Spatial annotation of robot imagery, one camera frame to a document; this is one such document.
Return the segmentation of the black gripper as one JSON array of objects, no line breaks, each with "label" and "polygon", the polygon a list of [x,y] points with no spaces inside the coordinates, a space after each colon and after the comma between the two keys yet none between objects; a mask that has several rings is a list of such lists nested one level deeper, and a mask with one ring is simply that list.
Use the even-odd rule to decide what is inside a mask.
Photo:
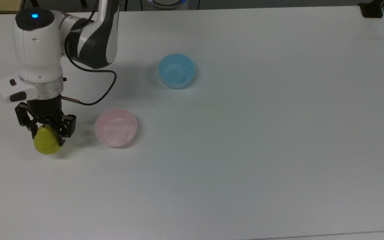
[{"label": "black gripper", "polygon": [[58,145],[63,146],[65,139],[70,138],[75,132],[77,117],[76,115],[63,115],[61,101],[61,95],[58,95],[48,100],[28,100],[27,104],[20,102],[15,107],[19,125],[26,127],[34,139],[38,132],[37,122],[55,124]]}]

